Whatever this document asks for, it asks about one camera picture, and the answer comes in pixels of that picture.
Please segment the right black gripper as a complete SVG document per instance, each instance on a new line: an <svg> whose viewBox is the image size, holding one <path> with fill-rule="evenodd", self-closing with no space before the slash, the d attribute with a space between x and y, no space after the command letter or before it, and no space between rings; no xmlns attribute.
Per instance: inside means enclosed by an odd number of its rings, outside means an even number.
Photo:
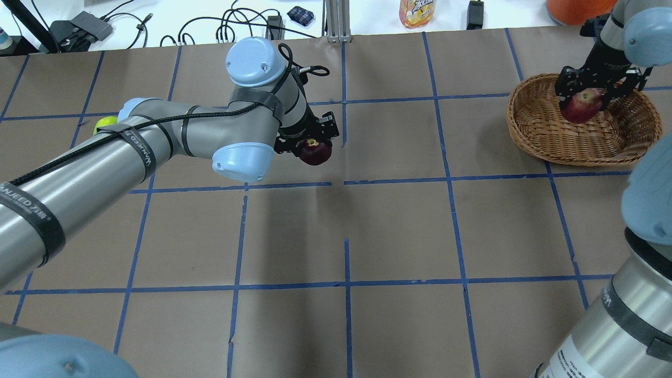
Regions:
<svg viewBox="0 0 672 378"><path fill-rule="evenodd" d="M634 67L624 51L596 40L581 68L564 66L555 83L559 109L564 110L573 96L588 88L604 89L602 111L614 100L627 98L646 86L649 69Z"/></svg>

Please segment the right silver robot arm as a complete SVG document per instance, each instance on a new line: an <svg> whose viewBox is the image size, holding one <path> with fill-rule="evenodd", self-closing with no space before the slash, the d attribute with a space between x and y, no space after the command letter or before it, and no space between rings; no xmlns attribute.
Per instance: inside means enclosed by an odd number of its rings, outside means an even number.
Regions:
<svg viewBox="0 0 672 378"><path fill-rule="evenodd" d="M631 66L670 63L670 1L618 1L588 22L595 45L581 68L556 80L560 107L588 88L605 104L628 95ZM670 136L644 155L621 201L631 255L533 377L670 377Z"/></svg>

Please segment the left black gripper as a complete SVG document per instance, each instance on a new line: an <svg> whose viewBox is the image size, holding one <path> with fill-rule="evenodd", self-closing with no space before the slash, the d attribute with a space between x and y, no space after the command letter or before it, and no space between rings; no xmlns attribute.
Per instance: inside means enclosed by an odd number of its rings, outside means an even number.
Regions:
<svg viewBox="0 0 672 378"><path fill-rule="evenodd" d="M274 151L277 154L291 153L299 158L303 141L317 139L332 148L333 139L339 136L338 123L332 111L317 117L312 112L312 108L307 106L298 123L279 128L278 136L276 136L274 142Z"/></svg>

